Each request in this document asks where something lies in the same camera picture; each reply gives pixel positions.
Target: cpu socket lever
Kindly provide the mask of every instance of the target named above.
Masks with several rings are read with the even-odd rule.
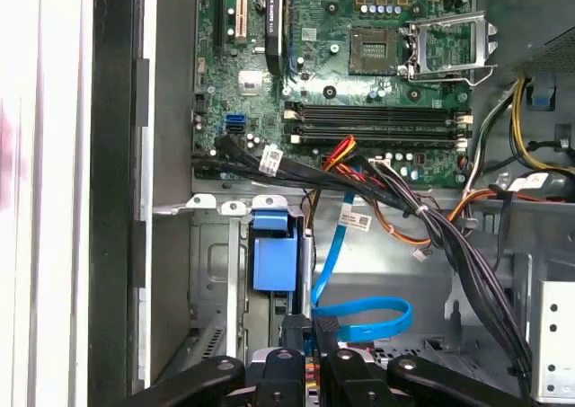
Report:
[[[466,64],[445,64],[431,69],[427,47],[429,33],[433,27],[448,28],[467,24],[471,27],[472,60]],[[438,84],[444,82],[466,82],[470,86],[477,86],[488,79],[497,67],[496,65],[486,64],[489,56],[498,47],[498,42],[490,40],[491,36],[497,34],[497,27],[485,20],[485,12],[464,13],[425,21],[408,22],[408,25],[406,36],[411,46],[411,56],[403,73],[407,75],[410,81]],[[457,76],[464,72],[472,72],[473,74],[473,72],[479,70],[485,70],[487,74],[474,82],[468,77]]]

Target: motherboard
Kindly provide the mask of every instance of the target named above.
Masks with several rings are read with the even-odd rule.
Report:
[[[410,79],[410,26],[473,12],[474,0],[198,0],[193,147],[237,135],[321,166],[347,135],[415,187],[459,187],[470,86]],[[473,62],[471,25],[429,26],[425,67]],[[196,170],[203,179],[235,178]]]

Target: barcode label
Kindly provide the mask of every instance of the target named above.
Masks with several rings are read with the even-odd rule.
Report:
[[[543,184],[545,184],[545,181],[547,180],[548,177],[549,173],[547,172],[532,173],[529,176],[527,176],[527,180],[525,181],[525,184],[523,184],[522,188],[531,190],[540,189],[541,187],[543,187]]]
[[[260,172],[269,176],[276,176],[283,155],[284,152],[282,150],[277,149],[275,146],[266,145],[261,155]]]
[[[520,191],[521,189],[523,189],[523,186],[525,185],[526,181],[527,181],[526,178],[517,178],[516,180],[513,181],[511,185],[509,185],[507,191],[515,191],[515,192]]]
[[[419,248],[416,248],[413,251],[413,257],[416,258],[418,261],[426,261],[428,259],[428,255]]]
[[[371,226],[371,217],[351,212],[351,205],[343,205],[340,212],[340,225],[368,232]]]
[[[316,28],[302,28],[302,41],[316,41],[317,29]]]

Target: pci slot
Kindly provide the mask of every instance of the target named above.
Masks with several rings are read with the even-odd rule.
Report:
[[[226,30],[226,0],[214,0],[214,53],[220,60],[224,56],[224,31]]]
[[[248,36],[249,0],[235,0],[235,41],[246,43]]]

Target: green circuit board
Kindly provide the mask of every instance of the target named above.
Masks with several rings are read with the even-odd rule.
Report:
[[[200,96],[196,107],[200,102],[202,108],[195,117],[196,150],[213,150],[215,137],[230,132],[226,115],[238,114],[244,124],[235,133],[254,155],[273,143],[284,156],[321,165],[337,142],[314,147],[290,138],[284,129],[286,103],[469,111],[466,84],[411,84],[398,75],[396,65],[401,64],[403,55],[401,27],[411,21],[471,12],[473,0],[458,0],[458,4],[444,0],[287,0],[283,76],[272,75],[266,63],[266,15],[261,0],[249,0],[245,39],[228,35],[237,19],[230,13],[225,19],[222,48],[214,49],[215,33],[221,31],[216,24],[217,10],[238,13],[241,7],[237,0],[221,1],[198,1],[194,92]],[[430,68],[466,63],[472,56],[469,27],[430,32]],[[326,88],[335,91],[327,97]],[[369,126],[363,128],[366,136],[369,130]],[[435,131],[432,126],[410,129],[411,133],[430,131]],[[406,180],[414,186],[461,186],[457,167],[464,154],[461,148],[414,146],[409,139],[399,139],[365,147],[359,140],[358,150],[372,159],[392,154],[393,168],[407,173]],[[224,178],[210,172],[195,174],[204,179]]]

